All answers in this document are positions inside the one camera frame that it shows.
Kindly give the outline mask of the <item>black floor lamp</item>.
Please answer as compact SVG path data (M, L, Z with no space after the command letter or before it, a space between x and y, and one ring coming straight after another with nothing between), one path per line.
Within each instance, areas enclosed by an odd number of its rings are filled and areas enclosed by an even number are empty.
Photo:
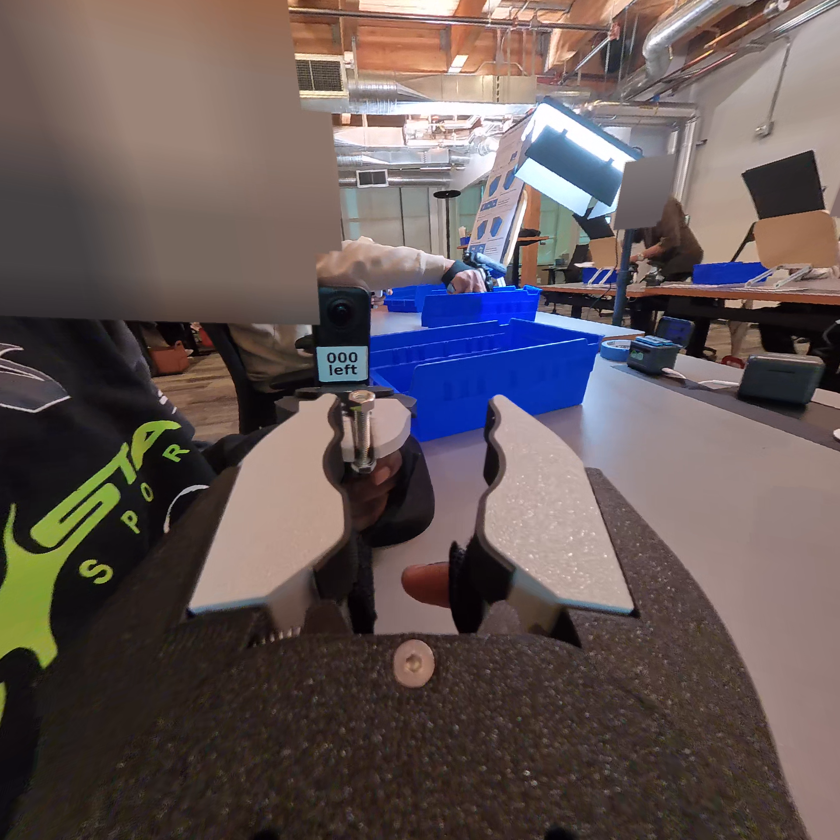
M445 235L445 246L446 246L446 256L448 259L452 260L452 236L451 236L451 222L450 222L450 211L453 204L453 201L460 196L460 191L452 190L452 189L444 189L438 190L434 192L434 198L438 201L440 206L443 208L441 213L443 214L444 220L444 235Z

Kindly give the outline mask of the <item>long wooden desk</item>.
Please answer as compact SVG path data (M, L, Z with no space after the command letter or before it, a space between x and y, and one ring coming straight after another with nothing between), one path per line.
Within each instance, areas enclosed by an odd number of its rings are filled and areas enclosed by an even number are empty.
M690 283L647 287L633 283L626 290L626 299L653 301L657 310L666 316L692 321L694 328L686 353L695 358L703 355L713 321L823 332L839 318L837 290L695 286Z

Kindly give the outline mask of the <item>black and blue device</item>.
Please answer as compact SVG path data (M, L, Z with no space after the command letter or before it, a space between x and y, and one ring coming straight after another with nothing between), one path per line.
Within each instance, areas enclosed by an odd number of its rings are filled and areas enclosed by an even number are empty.
M682 348L679 344L656 336L639 336L629 344L626 365L647 375L674 371Z

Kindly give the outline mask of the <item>black monitor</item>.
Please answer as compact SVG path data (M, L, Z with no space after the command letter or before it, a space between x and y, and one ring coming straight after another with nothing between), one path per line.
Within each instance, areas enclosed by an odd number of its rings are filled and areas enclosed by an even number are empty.
M741 178L758 219L823 211L823 185L813 150L753 167Z

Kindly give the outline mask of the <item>person's left forearm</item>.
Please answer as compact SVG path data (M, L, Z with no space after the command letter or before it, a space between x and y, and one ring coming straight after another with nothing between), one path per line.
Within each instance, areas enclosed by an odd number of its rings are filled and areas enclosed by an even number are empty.
M278 426L278 423L274 423L249 434L228 434L214 442L195 437L192 444L204 458L215 478L226 469L239 465L254 447Z

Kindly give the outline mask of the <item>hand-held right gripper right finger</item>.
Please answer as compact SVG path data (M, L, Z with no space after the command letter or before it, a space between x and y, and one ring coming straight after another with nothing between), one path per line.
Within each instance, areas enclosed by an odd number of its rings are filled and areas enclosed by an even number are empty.
M488 403L474 534L450 551L449 604L464 634L577 640L571 611L635 617L592 483L573 449L504 395Z

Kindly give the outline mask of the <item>large air vent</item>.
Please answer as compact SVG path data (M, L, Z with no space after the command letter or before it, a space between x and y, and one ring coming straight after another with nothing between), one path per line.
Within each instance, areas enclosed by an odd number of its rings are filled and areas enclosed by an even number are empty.
M301 99L346 99L349 84L341 56L296 54Z

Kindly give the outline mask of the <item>roll-up banner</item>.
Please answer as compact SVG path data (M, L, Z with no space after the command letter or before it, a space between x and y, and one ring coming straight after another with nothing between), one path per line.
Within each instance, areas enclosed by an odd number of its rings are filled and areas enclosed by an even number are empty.
M518 177L523 152L530 143L530 120L522 120L505 132L487 174L467 251L500 265L510 260L514 228L521 223L519 207L524 182Z

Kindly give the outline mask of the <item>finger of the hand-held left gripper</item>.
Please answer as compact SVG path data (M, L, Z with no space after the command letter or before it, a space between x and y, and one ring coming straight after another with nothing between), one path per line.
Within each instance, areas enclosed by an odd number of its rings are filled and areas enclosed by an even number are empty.
M373 456L375 462L399 450L411 433L412 412L396 398L376 398L371 415ZM350 411L343 401L342 456L352 467L354 442L350 425Z

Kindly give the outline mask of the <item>long thin silver bolt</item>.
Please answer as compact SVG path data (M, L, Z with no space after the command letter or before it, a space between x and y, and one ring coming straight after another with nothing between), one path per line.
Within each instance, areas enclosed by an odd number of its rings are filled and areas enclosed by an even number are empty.
M353 436L353 470L359 475L370 474L375 467L373 456L371 415L375 398L350 408L350 425Z

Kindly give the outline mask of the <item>silver air duct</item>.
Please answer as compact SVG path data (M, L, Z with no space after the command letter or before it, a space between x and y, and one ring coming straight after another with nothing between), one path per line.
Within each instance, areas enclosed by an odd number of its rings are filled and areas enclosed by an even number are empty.
M730 60L759 53L796 28L835 9L838 2L760 2L759 12L709 41L696 58L678 69L669 69L675 46L707 31L734 9L753 5L752 1L693 1L676 5L648 32L642 46L644 63L626 78L621 98L638 97L640 91L669 81L680 85Z

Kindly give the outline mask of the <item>grey tool case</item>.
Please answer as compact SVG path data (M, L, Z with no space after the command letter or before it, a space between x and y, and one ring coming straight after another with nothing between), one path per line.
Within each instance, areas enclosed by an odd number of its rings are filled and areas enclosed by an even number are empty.
M754 354L745 363L737 397L806 406L812 401L824 372L825 363L814 355Z

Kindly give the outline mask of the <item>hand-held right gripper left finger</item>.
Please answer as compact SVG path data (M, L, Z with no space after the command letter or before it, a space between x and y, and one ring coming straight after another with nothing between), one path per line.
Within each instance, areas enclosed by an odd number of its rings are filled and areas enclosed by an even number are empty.
M242 459L189 609L201 615L264 608L276 630L303 627L310 606L333 602L352 626L358 576L350 503L341 481L343 407L305 401Z

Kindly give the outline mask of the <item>person's left hand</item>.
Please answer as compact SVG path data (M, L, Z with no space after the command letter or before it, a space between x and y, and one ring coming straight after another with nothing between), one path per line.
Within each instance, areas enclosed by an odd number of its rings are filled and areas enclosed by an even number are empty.
M375 525L387 507L403 467L399 450L378 459L370 472L345 472L343 487L350 503L353 529L362 532Z

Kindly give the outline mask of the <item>black printed shirt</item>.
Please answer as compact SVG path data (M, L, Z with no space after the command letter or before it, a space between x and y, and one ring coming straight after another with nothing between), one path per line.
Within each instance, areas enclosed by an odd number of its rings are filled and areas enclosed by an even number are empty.
M216 479L123 322L1 317L2 837L42 673Z

